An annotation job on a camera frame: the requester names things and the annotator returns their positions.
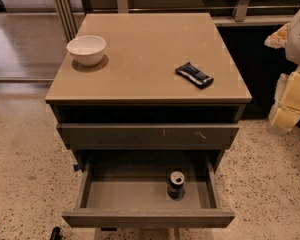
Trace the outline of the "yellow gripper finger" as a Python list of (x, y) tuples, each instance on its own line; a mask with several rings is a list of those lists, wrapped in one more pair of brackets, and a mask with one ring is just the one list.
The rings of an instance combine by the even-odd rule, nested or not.
[(268, 36), (264, 42), (267, 47), (279, 49), (286, 47), (287, 31), (290, 24), (286, 23), (277, 31)]
[(268, 119), (272, 127), (284, 132), (300, 121), (300, 67), (290, 75), (280, 75)]

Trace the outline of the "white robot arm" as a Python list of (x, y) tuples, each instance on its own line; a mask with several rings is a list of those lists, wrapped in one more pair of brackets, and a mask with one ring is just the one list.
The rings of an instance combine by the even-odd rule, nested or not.
[(290, 75), (280, 75), (268, 116), (268, 130), (284, 134), (300, 122), (300, 10), (289, 23), (268, 36), (264, 44), (275, 49), (284, 48), (286, 59), (297, 65)]

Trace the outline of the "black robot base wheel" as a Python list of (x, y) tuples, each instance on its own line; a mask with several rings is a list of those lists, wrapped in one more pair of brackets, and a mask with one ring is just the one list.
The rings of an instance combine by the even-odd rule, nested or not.
[(61, 229), (59, 227), (54, 227), (51, 232), (50, 240), (61, 240), (60, 232)]

